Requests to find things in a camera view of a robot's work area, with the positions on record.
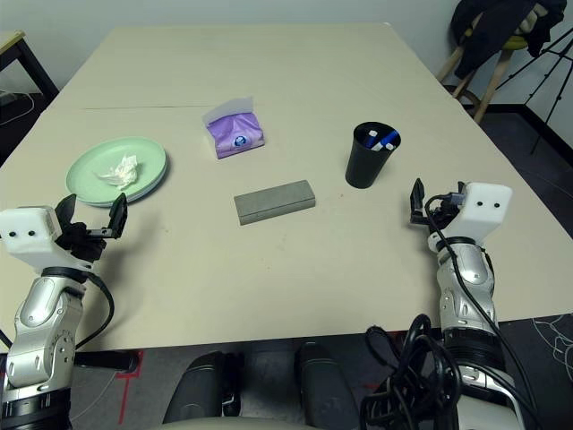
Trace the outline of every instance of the crumpled tissue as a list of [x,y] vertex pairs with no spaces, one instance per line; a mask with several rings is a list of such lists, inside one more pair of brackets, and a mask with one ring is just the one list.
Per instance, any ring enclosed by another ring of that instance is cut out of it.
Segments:
[[137,179],[137,157],[135,155],[124,155],[121,162],[116,168],[109,168],[109,173],[96,176],[110,185],[116,185],[123,190],[129,184]]

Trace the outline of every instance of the red tape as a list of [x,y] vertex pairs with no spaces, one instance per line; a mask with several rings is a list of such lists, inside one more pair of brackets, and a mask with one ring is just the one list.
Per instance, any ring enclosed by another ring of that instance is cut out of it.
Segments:
[[124,422],[125,409],[127,407],[127,397],[129,395],[129,382],[132,378],[137,379],[140,377],[141,364],[143,363],[144,352],[145,351],[137,351],[137,357],[139,358],[139,363],[137,364],[137,368],[135,369],[134,372],[131,372],[130,374],[116,374],[115,375],[116,379],[124,379],[125,380],[124,395],[122,396],[122,406],[119,409],[119,419],[117,421],[118,425],[121,425]]

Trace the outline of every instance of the tripod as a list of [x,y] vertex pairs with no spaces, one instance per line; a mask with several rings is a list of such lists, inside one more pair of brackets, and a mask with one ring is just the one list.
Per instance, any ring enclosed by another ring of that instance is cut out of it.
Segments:
[[[561,60],[563,58],[565,58],[566,60],[569,60],[570,66],[569,66],[569,71],[567,73],[567,76],[565,77],[565,81],[563,81],[563,84],[561,85],[561,88],[559,90],[559,93],[557,94],[557,97],[555,98],[555,101],[553,102],[552,108],[549,111],[549,115],[547,116],[547,118],[545,119],[545,125],[547,125],[549,123],[549,120],[551,119],[552,115],[553,115],[553,111],[555,110],[555,107],[557,106],[557,103],[561,100],[561,95],[563,94],[563,91],[565,90],[565,87],[567,86],[567,82],[569,81],[569,77],[571,76],[571,73],[573,72],[573,58],[571,58],[570,56],[568,56],[569,50],[571,49],[571,47],[573,47],[573,38],[571,38],[571,40],[569,41],[569,43],[567,44],[567,46],[565,46],[561,51],[554,51],[553,47],[555,45],[557,45],[558,43],[560,43],[562,40],[564,40],[569,34],[571,34],[573,32],[573,28],[569,29],[568,31],[566,31],[560,38],[558,38],[557,40],[555,40],[553,43],[551,43],[546,49],[544,49],[541,54],[539,56],[537,56],[536,58],[533,58],[532,60],[530,60],[526,65],[524,65],[523,67],[521,67],[519,70],[517,70],[515,73],[510,74],[508,76],[508,79],[506,79],[504,82],[502,82],[498,88],[496,88],[496,90],[498,90],[499,88],[501,88],[503,85],[505,85],[507,82],[511,81],[513,78],[515,78],[516,76],[518,76],[521,72],[523,72],[529,65],[532,65],[535,61],[537,61],[539,58],[541,58],[544,54],[550,53],[550,54],[554,54],[556,56],[558,56],[559,58],[557,59],[557,61],[555,62],[555,64],[552,66],[551,70],[545,74],[545,76],[543,77],[542,81],[539,83],[539,85],[537,85],[537,88],[535,88],[534,92],[532,92],[531,94],[529,94],[529,97],[526,100],[525,105],[529,102],[529,100],[531,100],[533,98],[533,96],[535,95],[535,93],[537,91],[539,91],[539,89],[543,86],[543,84],[545,83],[545,81],[547,81],[547,79],[551,76],[551,74],[553,73],[553,71],[555,70],[555,68],[559,65],[559,63],[561,62]],[[537,140],[535,141],[535,144],[533,146],[533,148],[531,149],[531,151],[529,152],[530,155],[532,155],[535,152],[535,149],[537,148],[537,145],[539,144],[539,141],[541,139],[541,135],[538,134],[537,135]]]

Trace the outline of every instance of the tissue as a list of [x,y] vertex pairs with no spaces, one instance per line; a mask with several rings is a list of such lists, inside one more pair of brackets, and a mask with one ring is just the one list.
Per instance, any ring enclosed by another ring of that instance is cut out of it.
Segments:
[[109,168],[109,173],[96,176],[110,185],[116,185],[117,188],[123,190],[129,184],[132,184],[137,179],[137,157],[135,155],[126,156],[122,158],[121,162],[116,168]]
[[215,140],[218,159],[265,144],[261,126],[252,111],[252,97],[248,97],[229,100],[203,116],[203,123]]

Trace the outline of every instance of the black jacket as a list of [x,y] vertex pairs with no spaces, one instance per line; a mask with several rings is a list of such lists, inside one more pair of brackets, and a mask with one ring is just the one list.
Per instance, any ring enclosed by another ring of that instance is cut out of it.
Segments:
[[470,72],[485,63],[498,52],[515,32],[519,24],[539,3],[548,13],[540,17],[529,34],[523,35],[532,56],[539,56],[543,43],[550,40],[549,30],[563,21],[567,0],[462,0],[451,19],[451,29],[459,44],[464,32],[471,27],[474,18],[483,13],[466,42],[466,48],[456,70],[458,78],[465,78]]

